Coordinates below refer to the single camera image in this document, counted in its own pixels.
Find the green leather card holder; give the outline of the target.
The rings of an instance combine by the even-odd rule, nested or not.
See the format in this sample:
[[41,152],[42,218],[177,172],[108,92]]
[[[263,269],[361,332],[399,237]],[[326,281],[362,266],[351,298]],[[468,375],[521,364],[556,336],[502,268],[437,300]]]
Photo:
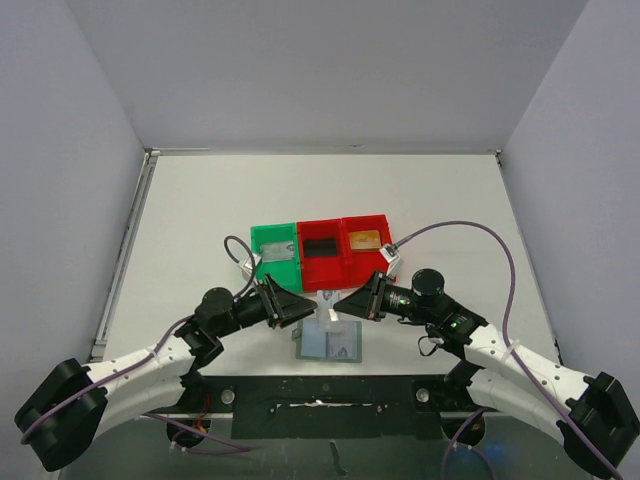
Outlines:
[[314,318],[302,320],[292,333],[299,360],[334,363],[362,362],[362,326],[358,321],[339,322],[327,330]]

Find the white VIP card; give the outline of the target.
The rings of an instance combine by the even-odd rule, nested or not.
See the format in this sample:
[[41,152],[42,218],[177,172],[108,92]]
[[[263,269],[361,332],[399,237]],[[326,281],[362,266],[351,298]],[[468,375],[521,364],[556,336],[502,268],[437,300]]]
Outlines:
[[317,319],[325,329],[330,329],[340,321],[339,314],[334,309],[334,305],[340,299],[340,290],[319,290],[317,292]]

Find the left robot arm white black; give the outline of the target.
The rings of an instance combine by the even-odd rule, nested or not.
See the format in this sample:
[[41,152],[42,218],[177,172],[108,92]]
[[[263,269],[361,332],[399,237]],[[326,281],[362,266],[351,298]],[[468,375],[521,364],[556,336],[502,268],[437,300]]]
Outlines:
[[258,323],[285,328],[317,307],[271,276],[241,297],[213,288],[193,314],[171,325],[152,346],[102,362],[59,363],[14,417],[21,442],[52,472],[122,423],[158,409],[193,411],[205,396],[200,371],[223,353],[224,337]]

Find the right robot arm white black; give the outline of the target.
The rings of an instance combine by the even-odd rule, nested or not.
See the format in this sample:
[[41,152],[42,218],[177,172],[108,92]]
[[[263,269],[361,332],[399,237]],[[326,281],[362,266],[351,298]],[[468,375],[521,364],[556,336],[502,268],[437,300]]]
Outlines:
[[506,338],[447,295],[444,285],[432,269],[416,272],[408,288],[375,272],[334,309],[372,321],[391,314],[424,327],[436,348],[459,360],[445,384],[452,406],[474,403],[514,417],[558,441],[590,475],[613,478],[639,436],[639,419],[621,383],[605,372],[571,370]]

